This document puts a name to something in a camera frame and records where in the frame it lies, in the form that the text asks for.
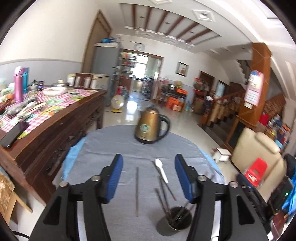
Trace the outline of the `white plastic spoon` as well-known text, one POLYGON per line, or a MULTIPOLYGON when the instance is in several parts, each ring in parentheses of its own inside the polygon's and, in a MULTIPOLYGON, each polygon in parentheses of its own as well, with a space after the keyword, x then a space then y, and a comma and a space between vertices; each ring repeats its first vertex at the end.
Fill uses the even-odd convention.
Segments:
POLYGON ((160 173, 161 173, 161 176, 162 176, 164 182, 165 182, 166 184, 168 184, 168 183, 169 183, 169 182, 168 182, 168 178, 167 178, 167 176, 166 176, 166 174, 165 174, 165 171, 164 171, 164 169, 163 169, 163 163, 162 163, 162 161, 161 161, 160 159, 155 159, 154 163, 155 163, 156 167, 159 169, 159 171, 160 171, 160 173))

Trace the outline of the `bronze electric kettle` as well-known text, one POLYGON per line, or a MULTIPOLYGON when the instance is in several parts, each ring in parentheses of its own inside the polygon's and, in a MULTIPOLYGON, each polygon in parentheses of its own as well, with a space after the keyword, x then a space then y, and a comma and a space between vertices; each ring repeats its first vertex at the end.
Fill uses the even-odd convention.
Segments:
POLYGON ((140 111, 140 118, 135 128, 134 137, 141 143, 153 144, 163 139, 170 131, 170 119, 160 114, 152 104, 140 111))

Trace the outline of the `framed wall picture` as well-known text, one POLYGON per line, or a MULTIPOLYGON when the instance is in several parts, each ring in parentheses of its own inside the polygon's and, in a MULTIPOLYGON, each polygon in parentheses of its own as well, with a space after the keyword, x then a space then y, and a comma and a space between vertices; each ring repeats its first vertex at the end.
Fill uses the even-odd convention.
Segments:
POLYGON ((186 77, 188 68, 189 68, 189 65, 182 63, 182 62, 178 62, 176 74, 186 77))

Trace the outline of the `carved wooden sideboard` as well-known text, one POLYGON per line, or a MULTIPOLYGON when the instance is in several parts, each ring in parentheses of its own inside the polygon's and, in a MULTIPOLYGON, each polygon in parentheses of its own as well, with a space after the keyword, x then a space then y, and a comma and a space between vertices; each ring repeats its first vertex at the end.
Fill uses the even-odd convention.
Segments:
POLYGON ((1 167, 45 205, 56 191, 52 182, 69 149, 93 124, 102 128, 105 95, 105 90, 96 90, 45 120, 11 148, 1 148, 1 167))

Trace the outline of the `black smartphone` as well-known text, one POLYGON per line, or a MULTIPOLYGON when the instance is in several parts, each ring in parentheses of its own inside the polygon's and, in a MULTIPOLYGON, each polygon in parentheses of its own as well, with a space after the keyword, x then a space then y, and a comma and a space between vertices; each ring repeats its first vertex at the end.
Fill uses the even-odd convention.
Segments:
POLYGON ((1 139, 1 146, 3 148, 9 149, 15 143, 15 141, 20 137, 20 135, 29 127, 29 124, 25 121, 18 122, 13 128, 8 131, 4 137, 1 139))

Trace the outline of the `wooden stair railing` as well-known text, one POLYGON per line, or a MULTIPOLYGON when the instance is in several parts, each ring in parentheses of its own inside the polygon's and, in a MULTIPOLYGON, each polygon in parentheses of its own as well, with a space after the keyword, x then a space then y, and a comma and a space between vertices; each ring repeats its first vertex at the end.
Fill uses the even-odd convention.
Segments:
POLYGON ((226 120, 238 113, 245 90, 240 90, 226 96, 208 100, 205 110, 199 120, 199 127, 211 127, 217 122, 226 120))

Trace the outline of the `round wall clock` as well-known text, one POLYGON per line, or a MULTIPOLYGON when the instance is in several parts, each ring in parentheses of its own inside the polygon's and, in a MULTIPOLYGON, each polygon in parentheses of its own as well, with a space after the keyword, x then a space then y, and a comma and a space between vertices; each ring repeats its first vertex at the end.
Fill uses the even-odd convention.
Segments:
POLYGON ((135 45, 133 46, 135 51, 144 51, 145 50, 145 45, 142 43, 135 43, 135 45))

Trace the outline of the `red plastic child chair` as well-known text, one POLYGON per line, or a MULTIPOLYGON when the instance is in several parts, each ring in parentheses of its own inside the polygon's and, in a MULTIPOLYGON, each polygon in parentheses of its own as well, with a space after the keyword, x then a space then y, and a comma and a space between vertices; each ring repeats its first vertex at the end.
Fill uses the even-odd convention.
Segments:
POLYGON ((251 183, 252 186, 258 187, 266 170, 267 163, 263 159, 257 158, 245 171, 244 176, 251 183))

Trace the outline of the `grey refrigerator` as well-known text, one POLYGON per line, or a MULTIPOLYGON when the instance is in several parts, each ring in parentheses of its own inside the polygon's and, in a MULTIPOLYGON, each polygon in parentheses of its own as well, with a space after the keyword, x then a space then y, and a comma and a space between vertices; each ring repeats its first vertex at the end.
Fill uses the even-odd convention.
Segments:
POLYGON ((111 104, 111 99, 115 94, 121 53, 122 45, 120 43, 96 43, 94 45, 91 73, 109 76, 107 87, 105 88, 107 91, 105 96, 106 106, 111 104))

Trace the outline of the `beige sofa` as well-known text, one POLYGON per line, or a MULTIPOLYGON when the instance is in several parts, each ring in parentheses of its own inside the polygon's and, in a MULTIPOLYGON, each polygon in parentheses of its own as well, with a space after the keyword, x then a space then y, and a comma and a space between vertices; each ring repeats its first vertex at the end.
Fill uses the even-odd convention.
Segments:
POLYGON ((287 165, 280 148, 267 135, 244 128, 231 156, 233 165, 243 173, 260 158, 267 163, 258 192, 267 200, 286 175, 287 165))

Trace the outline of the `small white stool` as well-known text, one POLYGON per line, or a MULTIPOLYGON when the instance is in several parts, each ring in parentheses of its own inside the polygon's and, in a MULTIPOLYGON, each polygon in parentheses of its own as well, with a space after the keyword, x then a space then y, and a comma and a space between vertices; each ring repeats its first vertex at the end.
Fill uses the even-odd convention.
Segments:
POLYGON ((216 164, 220 162, 227 163, 231 156, 232 154, 227 149, 216 148, 214 149, 212 159, 215 161, 216 164))

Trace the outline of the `small white electric fan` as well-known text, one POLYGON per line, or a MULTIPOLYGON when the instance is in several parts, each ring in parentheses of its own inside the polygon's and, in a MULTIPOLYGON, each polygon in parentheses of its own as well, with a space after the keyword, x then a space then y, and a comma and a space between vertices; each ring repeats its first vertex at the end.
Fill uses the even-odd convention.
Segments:
POLYGON ((111 111, 113 113, 121 113, 122 107, 125 104, 125 99, 121 95, 116 95, 111 99, 111 111))

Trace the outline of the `black utensil holder cup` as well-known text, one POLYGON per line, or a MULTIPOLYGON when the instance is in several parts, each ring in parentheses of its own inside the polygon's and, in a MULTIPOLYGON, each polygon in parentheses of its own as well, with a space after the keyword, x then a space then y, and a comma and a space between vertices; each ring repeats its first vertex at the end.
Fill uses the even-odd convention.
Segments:
POLYGON ((190 227, 193 219, 191 210, 176 206, 170 209, 170 214, 170 218, 164 216, 156 225, 160 235, 169 237, 190 227))

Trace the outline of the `purple thermos bottle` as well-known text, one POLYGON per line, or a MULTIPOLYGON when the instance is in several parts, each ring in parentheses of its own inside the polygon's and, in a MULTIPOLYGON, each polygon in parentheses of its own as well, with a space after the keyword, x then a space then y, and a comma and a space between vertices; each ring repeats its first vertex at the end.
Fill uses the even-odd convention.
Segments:
POLYGON ((15 103, 20 103, 23 101, 23 73, 24 68, 22 68, 22 66, 18 66, 15 69, 15 103))

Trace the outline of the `blue thermos bottle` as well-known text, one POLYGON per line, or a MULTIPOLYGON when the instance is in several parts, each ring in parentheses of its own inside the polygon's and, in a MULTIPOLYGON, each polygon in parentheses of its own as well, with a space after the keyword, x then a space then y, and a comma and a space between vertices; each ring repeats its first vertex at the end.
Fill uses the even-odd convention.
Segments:
POLYGON ((23 71, 23 93, 28 92, 29 68, 24 68, 23 71))

